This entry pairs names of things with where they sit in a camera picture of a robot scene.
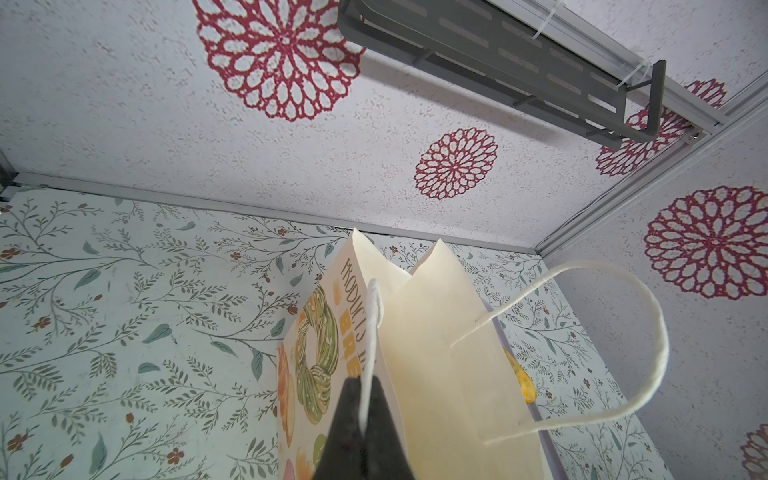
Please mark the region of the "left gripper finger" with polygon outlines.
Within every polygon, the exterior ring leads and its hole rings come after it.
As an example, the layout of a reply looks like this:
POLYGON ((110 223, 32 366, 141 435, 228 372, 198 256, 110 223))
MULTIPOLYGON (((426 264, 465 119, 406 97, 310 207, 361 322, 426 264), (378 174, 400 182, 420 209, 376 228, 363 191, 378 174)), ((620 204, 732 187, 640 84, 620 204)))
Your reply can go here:
POLYGON ((378 378, 372 380, 365 429, 359 426, 361 392, 360 379, 345 380, 313 477, 326 480, 414 480, 381 382, 378 378))

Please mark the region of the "white paper bag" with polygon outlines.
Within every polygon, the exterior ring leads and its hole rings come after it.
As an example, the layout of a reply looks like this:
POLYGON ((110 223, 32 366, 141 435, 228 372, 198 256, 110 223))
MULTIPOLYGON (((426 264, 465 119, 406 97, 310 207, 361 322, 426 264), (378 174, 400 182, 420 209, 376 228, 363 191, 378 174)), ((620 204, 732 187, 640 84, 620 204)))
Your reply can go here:
POLYGON ((415 479, 504 479, 504 457, 491 451, 496 444, 635 413, 662 382, 669 338, 656 297, 641 281, 634 287, 654 326, 652 371, 634 397, 601 412, 532 420, 482 437, 481 429, 494 425, 490 323, 501 310, 481 300, 445 243, 407 271, 353 232, 277 351, 279 477, 315 479, 348 378, 361 380, 362 429, 372 380, 381 382, 415 479))

